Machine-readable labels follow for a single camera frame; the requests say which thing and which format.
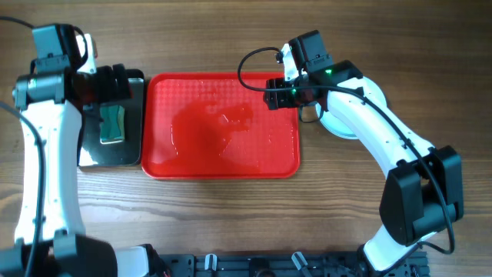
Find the wooden table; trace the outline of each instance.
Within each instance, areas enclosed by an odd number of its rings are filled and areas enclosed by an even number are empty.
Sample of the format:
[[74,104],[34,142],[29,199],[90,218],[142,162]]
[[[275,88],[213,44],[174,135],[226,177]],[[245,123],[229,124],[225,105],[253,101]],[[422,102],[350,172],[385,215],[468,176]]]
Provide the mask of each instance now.
[[[433,276],[492,273],[492,8],[466,1],[3,0],[0,14],[91,33],[99,65],[160,72],[233,72],[250,50],[320,30],[338,61],[375,80],[393,111],[463,157],[465,216],[457,250],[429,251]],[[0,22],[0,99],[35,57],[28,29]],[[269,55],[252,71],[279,71]],[[13,244],[22,203],[19,123],[0,112],[0,248]],[[159,182],[140,166],[78,172],[88,235],[160,253],[355,250],[381,225],[384,176],[357,141],[301,124],[302,164],[284,180]],[[444,233],[433,242],[447,247]]]

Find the red plastic tray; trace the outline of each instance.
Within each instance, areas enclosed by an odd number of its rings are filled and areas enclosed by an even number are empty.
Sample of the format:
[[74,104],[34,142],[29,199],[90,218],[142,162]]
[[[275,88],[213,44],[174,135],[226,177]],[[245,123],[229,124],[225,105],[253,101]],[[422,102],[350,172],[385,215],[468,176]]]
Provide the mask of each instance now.
[[[264,88],[282,75],[243,76]],[[299,151],[297,109],[269,111],[235,73],[163,73],[148,86],[141,165],[152,178],[287,178]]]

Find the brown wooden surface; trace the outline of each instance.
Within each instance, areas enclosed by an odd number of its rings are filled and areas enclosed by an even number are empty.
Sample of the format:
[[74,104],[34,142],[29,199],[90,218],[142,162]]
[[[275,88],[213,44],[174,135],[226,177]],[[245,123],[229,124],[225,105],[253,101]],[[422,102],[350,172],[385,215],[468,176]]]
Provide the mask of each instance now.
[[[432,274],[492,273],[492,8],[470,1],[3,0],[1,15],[67,22],[95,38],[99,65],[159,72],[233,72],[250,50],[319,29],[337,60],[375,80],[391,108],[437,147],[463,157],[465,217],[457,251],[429,250]],[[0,22],[0,99],[35,57],[30,32]],[[247,68],[280,70],[270,55]],[[19,123],[0,113],[0,248],[22,203]],[[88,235],[160,253],[355,250],[381,224],[384,176],[360,142],[301,125],[302,164],[285,180],[158,182],[140,166],[78,172]],[[447,246],[446,235],[433,242]]]

